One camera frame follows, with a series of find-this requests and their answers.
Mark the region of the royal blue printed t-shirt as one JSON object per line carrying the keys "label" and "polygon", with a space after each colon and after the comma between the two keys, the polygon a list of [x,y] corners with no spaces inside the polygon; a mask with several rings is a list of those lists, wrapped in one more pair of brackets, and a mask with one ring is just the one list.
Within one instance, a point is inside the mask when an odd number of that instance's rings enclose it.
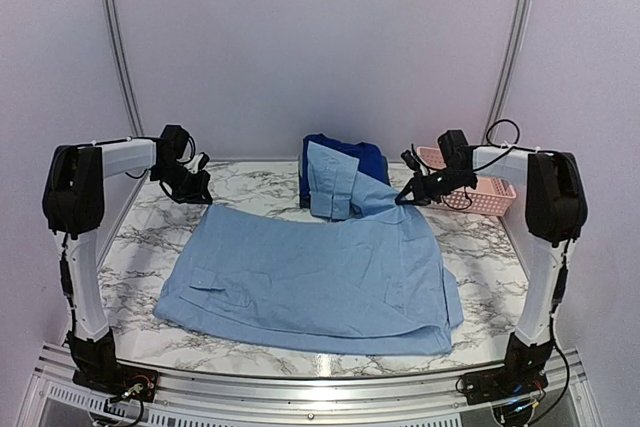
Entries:
{"label": "royal blue printed t-shirt", "polygon": [[309,134],[302,140],[302,152],[298,157],[299,206],[301,208],[309,208],[311,203],[311,191],[307,173],[307,149],[310,142],[358,159],[358,170],[360,172],[386,185],[390,184],[387,158],[382,154],[378,146],[367,142],[346,143],[327,137],[322,133]]}

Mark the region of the light blue shirt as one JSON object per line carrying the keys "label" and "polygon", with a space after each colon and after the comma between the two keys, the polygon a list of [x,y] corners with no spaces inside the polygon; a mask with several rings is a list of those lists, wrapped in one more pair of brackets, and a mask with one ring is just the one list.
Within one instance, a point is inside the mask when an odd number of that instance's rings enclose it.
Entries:
{"label": "light blue shirt", "polygon": [[422,213],[310,143],[312,222],[210,206],[161,289],[157,318],[242,343],[347,355],[438,355],[463,311]]}

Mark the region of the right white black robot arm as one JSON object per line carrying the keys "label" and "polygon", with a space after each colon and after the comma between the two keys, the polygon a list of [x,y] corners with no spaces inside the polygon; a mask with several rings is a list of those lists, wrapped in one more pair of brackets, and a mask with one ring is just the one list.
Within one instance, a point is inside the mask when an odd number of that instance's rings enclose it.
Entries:
{"label": "right white black robot arm", "polygon": [[525,189],[524,222],[536,254],[529,275],[523,312],[509,336],[502,366],[468,372],[460,391],[471,405],[540,391],[547,387],[545,368],[560,350],[555,318],[563,301],[570,258],[588,208],[573,154],[521,147],[516,142],[471,145],[461,130],[438,139],[444,165],[432,167],[415,148],[402,161],[413,176],[396,197],[399,205],[443,202],[459,188],[473,188],[481,176],[497,178]]}

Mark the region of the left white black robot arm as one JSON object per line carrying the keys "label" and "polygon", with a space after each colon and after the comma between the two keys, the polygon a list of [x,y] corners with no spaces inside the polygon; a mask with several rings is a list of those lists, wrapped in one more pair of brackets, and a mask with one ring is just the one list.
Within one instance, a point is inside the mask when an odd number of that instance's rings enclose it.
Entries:
{"label": "left white black robot arm", "polygon": [[69,306],[66,339],[76,366],[74,380],[116,392],[136,380],[153,384],[156,373],[120,363],[103,308],[96,257],[98,230],[106,211],[106,179],[136,173],[160,185],[178,204],[208,205],[209,156],[191,134],[169,124],[157,137],[127,137],[61,145],[54,151],[42,208],[58,244],[60,280]]}

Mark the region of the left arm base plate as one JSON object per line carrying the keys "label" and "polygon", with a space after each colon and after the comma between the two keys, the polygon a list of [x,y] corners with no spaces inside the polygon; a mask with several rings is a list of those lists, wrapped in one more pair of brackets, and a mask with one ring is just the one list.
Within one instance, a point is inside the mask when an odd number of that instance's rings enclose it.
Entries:
{"label": "left arm base plate", "polygon": [[159,373],[156,370],[119,364],[113,380],[99,380],[76,370],[73,383],[94,391],[111,395],[111,402],[141,400],[152,402],[158,387]]}

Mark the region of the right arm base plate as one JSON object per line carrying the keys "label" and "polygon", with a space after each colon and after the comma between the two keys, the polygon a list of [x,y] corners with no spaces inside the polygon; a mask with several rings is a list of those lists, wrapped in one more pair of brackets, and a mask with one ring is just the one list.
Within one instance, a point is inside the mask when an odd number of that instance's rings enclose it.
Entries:
{"label": "right arm base plate", "polygon": [[468,405],[502,401],[526,394],[541,392],[548,387],[544,371],[517,374],[506,373],[504,368],[467,372],[456,382],[456,390]]}

